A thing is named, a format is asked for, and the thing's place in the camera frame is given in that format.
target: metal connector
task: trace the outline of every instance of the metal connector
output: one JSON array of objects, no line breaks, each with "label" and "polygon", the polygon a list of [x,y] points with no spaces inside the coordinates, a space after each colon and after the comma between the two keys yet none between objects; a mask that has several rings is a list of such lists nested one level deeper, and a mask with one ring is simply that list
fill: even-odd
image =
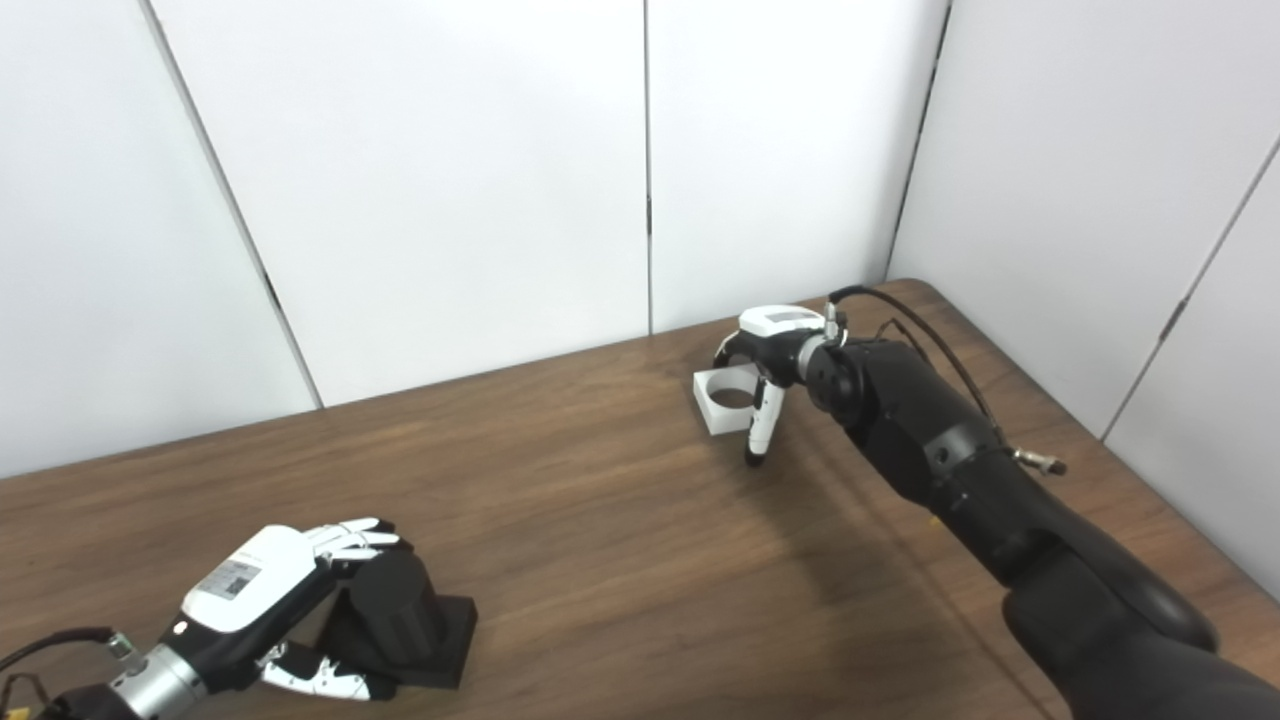
[{"label": "metal connector", "polygon": [[1066,462],[1062,462],[1052,455],[1041,455],[1039,452],[1033,452],[1030,450],[1023,450],[1021,447],[1014,448],[1014,460],[1027,465],[1028,468],[1034,468],[1039,470],[1041,475],[1065,475]]},{"label": "metal connector", "polygon": [[827,306],[823,309],[823,316],[827,320],[822,327],[823,337],[828,341],[838,338],[844,328],[840,327],[840,313],[836,310],[835,302],[827,301]]},{"label": "metal connector", "polygon": [[137,648],[133,647],[133,643],[129,642],[129,638],[124,633],[111,635],[106,641],[106,651],[124,666],[125,675],[137,675],[147,667],[147,659],[138,655]]}]

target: barcode label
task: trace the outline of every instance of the barcode label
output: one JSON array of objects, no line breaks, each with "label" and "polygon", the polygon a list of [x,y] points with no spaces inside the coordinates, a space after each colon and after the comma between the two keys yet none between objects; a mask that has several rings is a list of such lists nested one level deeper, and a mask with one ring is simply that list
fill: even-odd
[{"label": "barcode label", "polygon": [[223,600],[236,600],[236,596],[261,571],[261,568],[255,568],[238,560],[225,560],[209,577],[201,580],[196,585],[196,589]]}]

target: black cylinder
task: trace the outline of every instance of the black cylinder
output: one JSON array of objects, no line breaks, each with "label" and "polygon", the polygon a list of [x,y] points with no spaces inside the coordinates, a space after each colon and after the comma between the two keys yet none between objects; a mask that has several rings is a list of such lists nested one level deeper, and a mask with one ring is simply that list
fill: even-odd
[{"label": "black cylinder", "polygon": [[444,614],[426,566],[412,552],[392,550],[370,560],[352,579],[351,603],[394,665],[424,661],[444,642]]}]

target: white wall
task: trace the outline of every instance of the white wall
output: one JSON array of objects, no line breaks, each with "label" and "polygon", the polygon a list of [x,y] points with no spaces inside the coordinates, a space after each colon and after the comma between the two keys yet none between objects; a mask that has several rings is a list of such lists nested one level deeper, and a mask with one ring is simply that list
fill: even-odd
[{"label": "white wall", "polygon": [[325,404],[648,329],[641,0],[159,0]]},{"label": "white wall", "polygon": [[312,407],[127,0],[0,5],[0,477]]},{"label": "white wall", "polygon": [[945,0],[653,0],[654,331],[883,279]]},{"label": "white wall", "polygon": [[1280,167],[1272,164],[1107,445],[1280,597],[1277,238]]},{"label": "white wall", "polygon": [[1280,5],[957,0],[891,277],[1101,433],[1275,137]]}]

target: silver metal joint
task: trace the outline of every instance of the silver metal joint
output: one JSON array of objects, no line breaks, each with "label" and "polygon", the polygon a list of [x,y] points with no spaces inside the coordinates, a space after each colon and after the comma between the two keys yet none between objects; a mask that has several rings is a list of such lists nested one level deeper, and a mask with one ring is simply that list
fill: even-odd
[{"label": "silver metal joint", "polygon": [[133,643],[124,633],[115,633],[106,641],[106,651],[111,657],[124,665],[125,675],[137,675],[147,666],[147,659],[142,657]]},{"label": "silver metal joint", "polygon": [[796,372],[800,373],[800,384],[806,384],[809,377],[809,360],[813,359],[813,352],[828,342],[827,336],[814,334],[804,341],[800,346],[800,352],[796,354]]},{"label": "silver metal joint", "polygon": [[1028,468],[1034,468],[1039,470],[1041,475],[1065,475],[1066,462],[1052,455],[1041,455],[1039,452],[1033,452],[1030,450],[1023,450],[1018,447],[1014,450],[1014,460],[1027,465]]},{"label": "silver metal joint", "polygon": [[829,300],[827,301],[827,306],[823,309],[823,316],[827,319],[827,322],[822,327],[822,334],[827,340],[836,340],[837,337],[840,337],[840,322],[837,319],[838,314],[835,302]]},{"label": "silver metal joint", "polygon": [[111,691],[143,720],[173,720],[209,694],[200,675],[169,646],[157,644],[136,674],[111,680]]}]

